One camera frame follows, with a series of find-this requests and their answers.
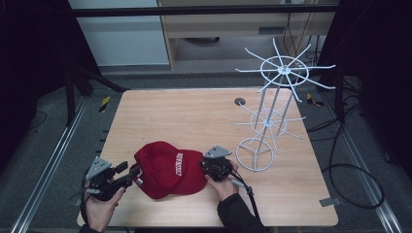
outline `white cabinet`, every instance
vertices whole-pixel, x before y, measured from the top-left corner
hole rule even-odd
[[[162,7],[279,5],[282,0],[157,0]],[[304,4],[338,3],[339,0],[304,0]],[[332,13],[274,13],[188,15],[162,17],[170,63],[173,67],[179,38],[201,37],[277,37],[288,50],[302,51],[310,35],[326,35],[333,20]],[[289,27],[290,32],[283,37]]]
[[[157,7],[155,0],[69,0],[73,9]],[[169,65],[160,17],[78,17],[99,67]]]

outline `red baseball cap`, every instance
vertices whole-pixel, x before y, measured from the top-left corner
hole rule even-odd
[[[144,145],[134,154],[142,174],[133,181],[142,181],[140,188],[153,199],[169,194],[193,194],[206,185],[200,167],[203,153],[195,150],[178,150],[166,142]]]

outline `black cable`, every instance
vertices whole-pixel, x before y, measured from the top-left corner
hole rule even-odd
[[[87,169],[85,170],[85,173],[83,174],[82,187],[81,187],[81,189],[82,189],[82,192],[81,192],[81,204],[80,204],[80,213],[81,213],[81,215],[82,215],[83,220],[85,221],[85,224],[87,224],[87,225],[88,225],[88,219],[87,219],[87,212],[86,212],[86,201],[88,200],[88,198],[90,197],[90,195],[89,195],[87,198],[85,198],[85,193],[86,193],[86,183],[85,183],[85,180],[86,180],[86,176],[87,176],[87,173],[88,173],[88,170],[89,170],[89,169],[90,169],[90,168],[87,168]]]
[[[325,169],[323,169],[322,172],[329,171],[328,174],[329,174],[329,179],[330,179],[330,183],[331,183],[332,187],[335,189],[335,191],[337,192],[337,194],[338,194],[340,197],[342,197],[345,201],[347,201],[348,203],[350,203],[350,204],[352,204],[352,205],[354,205],[354,206],[356,206],[356,207],[362,208],[362,209],[367,209],[367,210],[376,209],[376,208],[380,207],[380,206],[384,203],[384,201],[385,201],[385,191],[384,191],[384,188],[383,188],[382,185],[376,180],[376,178],[374,178],[370,173],[368,173],[368,172],[365,171],[364,169],[362,169],[362,168],[360,168],[360,167],[358,167],[358,166],[352,165],[352,164],[346,164],[346,163],[332,164],[332,158],[333,158],[334,150],[335,150],[335,148],[336,148],[337,139],[338,139],[339,135],[342,133],[343,128],[344,128],[344,125],[345,125],[344,123],[341,123],[340,126],[339,126],[339,129],[338,129],[338,131],[337,131],[337,133],[336,133],[336,137],[335,137],[335,139],[334,139],[334,141],[333,141],[333,144],[332,144],[332,149],[331,149],[331,152],[330,152],[330,157],[329,157],[328,166],[327,166]],[[375,204],[375,205],[363,205],[363,204],[356,203],[356,202],[350,200],[350,199],[349,199],[348,197],[346,197],[345,195],[343,195],[342,192],[337,188],[337,186],[336,186],[336,184],[335,184],[335,182],[334,182],[334,179],[333,179],[332,168],[335,168],[335,167],[349,167],[349,168],[353,168],[353,169],[356,169],[356,170],[359,170],[359,171],[365,173],[369,178],[371,178],[371,179],[372,179],[375,183],[377,183],[378,186],[379,186],[379,189],[380,189],[380,191],[381,191],[381,199],[379,200],[379,202],[378,202],[377,204]]]
[[[352,113],[352,111],[354,111],[356,108],[358,108],[360,106],[360,104],[356,104],[354,106],[352,106],[351,108],[349,108],[347,111],[345,111],[345,116],[349,115]],[[312,130],[308,130],[308,132],[314,132],[316,130],[320,130],[322,128],[328,127],[330,126],[332,123],[336,122],[338,119],[332,119],[332,120],[328,120],[324,123],[319,124],[318,126],[315,126],[314,128],[312,128]],[[335,137],[332,138],[328,138],[329,139],[333,139],[333,143],[332,143],[332,149],[330,151],[330,156],[329,156],[329,162],[328,162],[328,166],[322,170],[322,173],[325,171],[328,171],[328,175],[329,175],[329,179],[330,179],[330,183],[333,187],[333,189],[337,192],[337,194],[344,199],[345,201],[347,201],[349,204],[354,205],[356,207],[362,208],[362,209],[367,209],[367,210],[373,210],[376,209],[378,207],[380,207],[384,201],[385,201],[385,191],[383,186],[377,181],[376,178],[374,178],[369,172],[367,172],[366,170],[362,169],[361,167],[352,165],[352,164],[347,164],[347,163],[336,163],[336,164],[332,164],[332,158],[333,158],[333,154],[336,148],[336,144],[337,144],[337,139],[339,138],[339,135],[342,133],[343,128],[344,128],[345,124],[341,123],[338,131],[336,132]],[[335,167],[346,167],[346,168],[351,168],[351,169],[356,169],[359,170],[363,173],[365,173],[369,178],[371,178],[376,184],[378,184],[380,192],[381,192],[381,199],[379,200],[379,202],[375,205],[363,205],[363,204],[359,204],[355,201],[350,200],[348,197],[346,197],[345,195],[343,195],[343,193],[337,188],[334,179],[333,179],[333,175],[332,175],[332,168]]]
[[[312,36],[309,36],[308,43],[306,43],[306,48],[310,45],[310,41],[312,41]],[[310,59],[309,56],[308,56],[308,54],[309,54],[309,50],[307,50],[307,51],[305,52],[306,59]]]
[[[332,140],[332,139],[334,139],[334,138],[335,138],[335,137],[324,138],[324,139],[311,139],[311,140],[309,140],[309,141],[311,141],[311,142],[320,142],[320,141]]]
[[[347,90],[349,90],[353,93],[356,93],[356,94],[361,94],[361,91],[356,86],[354,86],[352,83],[348,82],[347,80],[344,79],[343,84],[344,84],[343,87],[345,89],[347,89]]]
[[[39,127],[39,126],[42,125],[42,124],[46,121],[46,119],[48,118],[48,115],[47,115],[45,112],[37,111],[37,113],[38,113],[38,114],[43,114],[45,117],[43,118],[43,120],[42,120],[40,123],[38,123],[38,124],[36,124],[36,125],[34,125],[34,126],[29,127],[29,128],[28,128],[29,130]]]
[[[354,94],[354,95],[349,95],[348,97],[346,97],[345,99],[343,99],[343,102],[347,101],[348,99],[351,98],[356,98],[359,100],[360,96],[358,94]]]
[[[232,172],[230,173],[230,175],[232,175],[234,178],[236,178],[240,183],[242,183],[245,186],[245,189],[249,195],[249,198],[251,199],[251,204],[252,204],[252,208],[254,209],[254,213],[255,213],[255,217],[260,220],[260,216],[258,214],[258,206],[257,203],[255,201],[255,197],[254,197],[254,193],[253,190],[250,186],[248,186],[245,181],[243,181],[243,178],[240,176],[240,174],[235,171],[232,170]]]
[[[303,31],[306,31],[306,29],[308,28],[308,26],[309,26],[309,18],[310,18],[310,16],[312,15],[312,13],[309,13],[309,15],[308,15],[308,18],[306,19],[306,23],[305,23],[305,26],[304,26],[304,28],[303,28]],[[301,36],[300,37],[300,40],[299,40],[299,42],[298,42],[298,44],[297,44],[297,48],[299,49],[300,48],[300,45],[301,45],[301,43],[302,43],[302,40],[304,40],[305,38],[303,37],[303,36]],[[294,56],[297,56],[297,49],[296,49],[296,47],[294,46],[294,44],[293,44],[293,47],[294,47]]]
[[[320,39],[320,36],[318,35],[316,39],[315,56],[314,56],[315,64],[318,64],[318,59],[319,59],[318,57],[319,39]]]
[[[297,50],[296,50],[296,46],[294,45],[294,40],[293,40],[293,36],[292,36],[292,32],[291,32],[291,13],[288,13],[288,21],[285,27],[285,31],[283,34],[283,43],[284,43],[284,47],[285,50],[288,54],[288,56],[291,56],[291,54],[289,53],[288,47],[286,46],[286,33],[289,31],[289,34],[291,36],[291,41],[292,41],[292,45],[293,45],[293,49],[294,49],[294,56],[297,56]]]

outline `white wire stand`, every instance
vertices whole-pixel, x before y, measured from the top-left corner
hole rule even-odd
[[[254,57],[262,60],[260,64],[260,69],[258,70],[239,70],[238,72],[244,73],[261,73],[265,79],[264,86],[257,92],[260,93],[260,103],[258,110],[253,112],[248,109],[245,104],[246,101],[238,98],[235,103],[241,106],[243,109],[252,114],[250,122],[247,123],[235,123],[235,125],[251,125],[252,129],[255,131],[255,137],[248,138],[240,142],[236,149],[236,158],[239,163],[248,170],[259,172],[264,171],[269,168],[274,161],[274,150],[278,152],[275,139],[282,136],[283,134],[289,134],[297,139],[301,139],[291,132],[287,131],[288,122],[294,120],[302,120],[303,118],[293,118],[286,119],[286,114],[291,103],[292,97],[298,101],[302,102],[295,91],[295,87],[301,85],[305,82],[310,82],[321,86],[326,89],[335,89],[334,86],[325,86],[315,81],[309,79],[309,70],[312,69],[330,69],[332,66],[320,67],[320,66],[306,66],[306,64],[299,60],[299,57],[309,50],[310,45],[297,57],[280,55],[276,47],[275,39],[273,39],[273,46],[276,51],[276,56],[264,59],[245,48],[246,52],[253,55]],[[269,78],[271,73],[275,73],[274,78]],[[275,84],[277,86],[276,92],[271,103],[270,108],[265,107],[265,96],[266,89],[271,85]],[[289,87],[292,92],[288,100],[278,107],[278,95],[282,87]],[[270,139],[273,143],[273,148],[265,142],[266,139]],[[244,162],[245,156],[253,156],[253,164],[246,164]]]

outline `circular wire base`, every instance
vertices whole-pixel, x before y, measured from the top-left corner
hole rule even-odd
[[[249,138],[237,145],[236,158],[244,168],[261,172],[273,164],[275,156],[273,148],[269,147],[267,143],[259,139]]]

